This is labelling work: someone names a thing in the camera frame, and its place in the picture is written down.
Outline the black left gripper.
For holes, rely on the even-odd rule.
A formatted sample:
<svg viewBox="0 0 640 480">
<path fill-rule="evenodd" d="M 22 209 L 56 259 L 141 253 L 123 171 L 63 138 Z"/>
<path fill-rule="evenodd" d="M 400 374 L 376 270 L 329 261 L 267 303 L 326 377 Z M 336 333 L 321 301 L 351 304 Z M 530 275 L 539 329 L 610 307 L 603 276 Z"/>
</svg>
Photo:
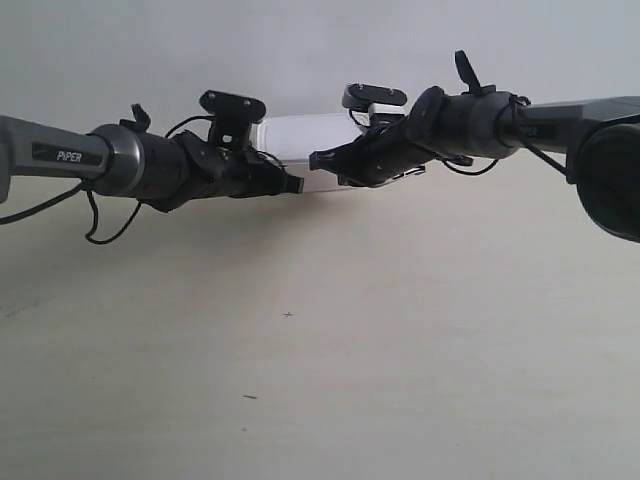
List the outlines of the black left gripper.
<svg viewBox="0 0 640 480">
<path fill-rule="evenodd" d="M 280 171 L 254 149 L 229 151 L 207 143 L 190 131 L 174 136 L 173 140 L 184 152 L 187 177 L 172 200 L 241 199 L 304 192 L 303 177 Z"/>
</svg>

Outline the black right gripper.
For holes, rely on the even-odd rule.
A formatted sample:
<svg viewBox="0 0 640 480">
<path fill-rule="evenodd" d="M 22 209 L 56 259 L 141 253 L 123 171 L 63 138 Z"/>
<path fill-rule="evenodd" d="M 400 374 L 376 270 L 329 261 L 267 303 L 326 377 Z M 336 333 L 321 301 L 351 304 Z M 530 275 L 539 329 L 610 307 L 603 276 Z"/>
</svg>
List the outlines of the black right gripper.
<svg viewBox="0 0 640 480">
<path fill-rule="evenodd" d="M 341 183 L 375 188 L 423 169 L 425 151 L 411 143 L 404 128 L 370 130 L 349 145 L 314 151 L 309 155 L 311 171 L 338 173 Z"/>
</svg>

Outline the grey right Piper arm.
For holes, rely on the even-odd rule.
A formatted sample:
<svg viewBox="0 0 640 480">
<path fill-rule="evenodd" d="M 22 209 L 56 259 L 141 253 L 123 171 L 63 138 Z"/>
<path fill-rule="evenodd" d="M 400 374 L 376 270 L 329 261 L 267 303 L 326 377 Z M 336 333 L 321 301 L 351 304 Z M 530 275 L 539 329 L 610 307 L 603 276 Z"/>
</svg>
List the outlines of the grey right Piper arm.
<svg viewBox="0 0 640 480">
<path fill-rule="evenodd" d="M 498 162 L 526 149 L 575 187 L 599 228 L 639 240 L 638 97 L 536 104 L 481 84 L 462 50 L 455 64 L 466 91 L 432 86 L 399 119 L 375 120 L 351 142 L 311 153 L 310 168 L 346 186 L 375 188 L 433 160 Z"/>
</svg>

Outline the grey left Piper arm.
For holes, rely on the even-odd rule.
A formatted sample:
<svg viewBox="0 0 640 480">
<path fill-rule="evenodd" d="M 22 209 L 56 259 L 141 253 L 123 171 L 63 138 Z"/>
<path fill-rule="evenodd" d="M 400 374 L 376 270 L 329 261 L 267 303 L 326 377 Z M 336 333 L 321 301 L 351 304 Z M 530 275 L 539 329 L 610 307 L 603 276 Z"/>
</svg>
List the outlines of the grey left Piper arm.
<svg viewBox="0 0 640 480">
<path fill-rule="evenodd" d="M 2 117 L 1 196 L 8 196 L 15 176 L 75 178 L 91 193 L 135 199 L 163 213 L 193 200 L 303 191 L 303 178 L 253 146 L 254 118 L 210 112 L 202 139 L 184 123 L 152 134 L 142 106 L 133 105 L 132 113 L 85 134 Z"/>
</svg>

